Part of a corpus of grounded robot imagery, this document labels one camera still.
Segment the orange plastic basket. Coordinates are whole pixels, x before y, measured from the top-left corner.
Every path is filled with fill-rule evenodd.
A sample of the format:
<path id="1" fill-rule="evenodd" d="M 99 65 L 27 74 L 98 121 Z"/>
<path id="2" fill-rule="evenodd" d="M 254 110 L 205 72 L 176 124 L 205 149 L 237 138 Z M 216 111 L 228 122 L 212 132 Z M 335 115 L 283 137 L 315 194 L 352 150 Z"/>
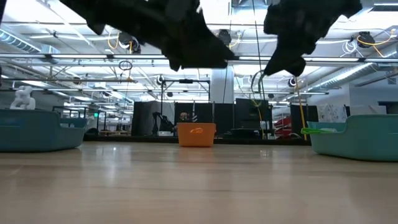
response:
<path id="1" fill-rule="evenodd" d="M 192 134 L 191 129 L 202 128 L 200 134 Z M 216 133 L 215 123 L 178 123 L 178 143 L 182 147 L 212 147 Z"/>

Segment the white patterned fabric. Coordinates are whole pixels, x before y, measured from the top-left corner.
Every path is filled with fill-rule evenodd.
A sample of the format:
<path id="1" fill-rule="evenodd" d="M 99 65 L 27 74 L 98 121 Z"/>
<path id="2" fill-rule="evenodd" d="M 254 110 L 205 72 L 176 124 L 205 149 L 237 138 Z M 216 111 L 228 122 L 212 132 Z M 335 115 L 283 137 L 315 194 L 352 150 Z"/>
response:
<path id="1" fill-rule="evenodd" d="M 348 117 L 344 105 L 318 105 L 318 121 L 323 123 L 344 123 Z"/>

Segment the silver air duct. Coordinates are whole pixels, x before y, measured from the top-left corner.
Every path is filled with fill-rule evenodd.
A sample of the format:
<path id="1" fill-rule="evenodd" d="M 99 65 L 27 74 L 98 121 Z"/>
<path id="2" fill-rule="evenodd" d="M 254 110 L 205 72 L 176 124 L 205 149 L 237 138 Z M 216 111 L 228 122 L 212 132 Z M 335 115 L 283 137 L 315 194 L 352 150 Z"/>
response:
<path id="1" fill-rule="evenodd" d="M 0 42 L 4 42 L 8 45 L 12 45 L 20 50 L 30 53 L 30 54 L 41 53 L 41 50 L 38 47 L 22 40 L 21 38 L 18 38 L 17 36 L 5 31 L 5 30 L 2 30 L 2 29 L 0 29 Z"/>
<path id="2" fill-rule="evenodd" d="M 309 92 L 318 91 L 321 89 L 330 89 L 357 78 L 361 78 L 370 75 L 374 72 L 381 71 L 384 68 L 398 66 L 398 63 L 364 63 L 350 68 L 342 68 L 337 72 L 329 74 L 326 80 L 321 81 L 310 86 L 307 90 Z"/>

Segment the black partition panel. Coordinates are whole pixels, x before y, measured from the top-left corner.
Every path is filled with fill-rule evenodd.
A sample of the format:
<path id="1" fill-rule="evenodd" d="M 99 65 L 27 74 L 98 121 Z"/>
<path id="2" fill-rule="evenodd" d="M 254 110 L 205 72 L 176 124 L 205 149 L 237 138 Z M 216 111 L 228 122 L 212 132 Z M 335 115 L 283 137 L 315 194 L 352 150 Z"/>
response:
<path id="1" fill-rule="evenodd" d="M 300 131 L 303 128 L 303 124 L 307 127 L 307 121 L 318 122 L 316 106 L 304 105 L 300 109 L 299 105 L 291 105 L 290 116 L 292 119 L 292 133 L 298 134 L 302 139 L 304 139 L 304 135 Z"/>
<path id="2" fill-rule="evenodd" d="M 193 121 L 196 123 L 212 123 L 213 105 L 211 103 L 196 104 Z"/>
<path id="3" fill-rule="evenodd" d="M 181 112 L 190 113 L 190 116 L 192 119 L 193 104 L 192 103 L 176 103 L 175 104 L 175 124 L 178 123 L 179 115 Z"/>
<path id="4" fill-rule="evenodd" d="M 216 135 L 222 136 L 234 127 L 233 104 L 217 103 L 215 105 L 214 119 Z"/>
<path id="5" fill-rule="evenodd" d="M 131 136 L 143 136 L 145 125 L 145 103 L 140 101 L 134 102 L 134 113 L 132 117 Z"/>

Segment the black aluminium table frame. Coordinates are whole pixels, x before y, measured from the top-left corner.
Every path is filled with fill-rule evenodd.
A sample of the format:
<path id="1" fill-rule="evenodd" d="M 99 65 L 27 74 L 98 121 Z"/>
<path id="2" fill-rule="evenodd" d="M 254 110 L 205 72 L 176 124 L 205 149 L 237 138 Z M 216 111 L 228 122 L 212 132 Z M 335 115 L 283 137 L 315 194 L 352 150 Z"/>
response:
<path id="1" fill-rule="evenodd" d="M 85 135 L 84 141 L 99 142 L 150 142 L 150 143 L 178 143 L 178 137 L 153 137 L 153 136 L 90 136 Z M 310 141 L 303 139 L 288 140 L 260 140 L 260 139 L 214 139 L 215 144 L 241 144 L 241 145 L 270 145 L 270 146 L 311 146 Z"/>

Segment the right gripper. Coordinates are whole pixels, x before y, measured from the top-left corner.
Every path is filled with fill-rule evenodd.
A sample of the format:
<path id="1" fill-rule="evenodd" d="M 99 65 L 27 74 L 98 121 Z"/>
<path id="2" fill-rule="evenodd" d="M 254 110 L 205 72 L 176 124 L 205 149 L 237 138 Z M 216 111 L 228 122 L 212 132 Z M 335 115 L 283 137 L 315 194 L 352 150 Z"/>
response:
<path id="1" fill-rule="evenodd" d="M 317 41 L 326 36 L 330 28 L 330 19 L 316 6 L 300 0 L 280 0 L 268 7 L 264 19 L 265 34 L 277 36 L 277 46 L 268 61 L 263 74 L 273 75 L 286 70 L 299 77 L 305 67 L 303 54 L 310 55 Z"/>

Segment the blue plastic basket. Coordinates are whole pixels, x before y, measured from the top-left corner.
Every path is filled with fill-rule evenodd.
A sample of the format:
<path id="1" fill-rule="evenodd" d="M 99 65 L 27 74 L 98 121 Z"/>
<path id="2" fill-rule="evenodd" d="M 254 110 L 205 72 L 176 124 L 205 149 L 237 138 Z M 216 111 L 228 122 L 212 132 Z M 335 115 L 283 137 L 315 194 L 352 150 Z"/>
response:
<path id="1" fill-rule="evenodd" d="M 0 152 L 52 152 L 80 146 L 87 119 L 54 111 L 0 110 Z"/>

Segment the red rack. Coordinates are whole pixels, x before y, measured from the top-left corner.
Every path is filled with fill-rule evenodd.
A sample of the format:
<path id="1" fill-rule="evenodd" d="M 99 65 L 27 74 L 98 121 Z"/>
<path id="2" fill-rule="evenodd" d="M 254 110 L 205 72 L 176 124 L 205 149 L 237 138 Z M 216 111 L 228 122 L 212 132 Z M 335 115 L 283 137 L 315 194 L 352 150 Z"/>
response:
<path id="1" fill-rule="evenodd" d="M 276 138 L 289 138 L 292 133 L 291 116 L 286 116 L 274 124 Z"/>

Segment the teal plastic basket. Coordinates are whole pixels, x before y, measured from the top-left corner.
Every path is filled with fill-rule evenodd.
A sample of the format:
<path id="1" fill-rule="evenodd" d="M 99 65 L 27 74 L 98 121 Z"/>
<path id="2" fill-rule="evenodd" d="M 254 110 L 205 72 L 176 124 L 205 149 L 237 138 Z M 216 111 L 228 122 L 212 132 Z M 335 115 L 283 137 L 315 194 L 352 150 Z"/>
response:
<path id="1" fill-rule="evenodd" d="M 308 128 L 337 132 L 309 134 L 318 154 L 362 161 L 398 162 L 398 114 L 360 114 L 344 123 L 309 121 Z"/>

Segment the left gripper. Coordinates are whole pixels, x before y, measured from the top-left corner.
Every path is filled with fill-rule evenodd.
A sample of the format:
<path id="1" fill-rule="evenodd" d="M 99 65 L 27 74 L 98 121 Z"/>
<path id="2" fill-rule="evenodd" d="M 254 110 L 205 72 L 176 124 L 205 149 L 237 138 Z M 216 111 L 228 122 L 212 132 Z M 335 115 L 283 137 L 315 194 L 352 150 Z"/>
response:
<path id="1" fill-rule="evenodd" d="M 204 22 L 193 22 L 198 6 L 199 0 L 136 0 L 136 38 L 160 49 L 173 70 L 225 68 L 236 55 Z"/>

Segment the white humanoid figure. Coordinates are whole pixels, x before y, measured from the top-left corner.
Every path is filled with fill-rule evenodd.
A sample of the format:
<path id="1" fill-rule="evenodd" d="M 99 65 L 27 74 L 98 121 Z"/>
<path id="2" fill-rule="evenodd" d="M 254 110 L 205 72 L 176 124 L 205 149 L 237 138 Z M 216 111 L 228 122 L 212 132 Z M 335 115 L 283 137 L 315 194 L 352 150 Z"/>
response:
<path id="1" fill-rule="evenodd" d="M 35 110 L 35 99 L 31 97 L 31 86 L 20 86 L 15 92 L 15 99 L 10 105 L 11 110 Z"/>

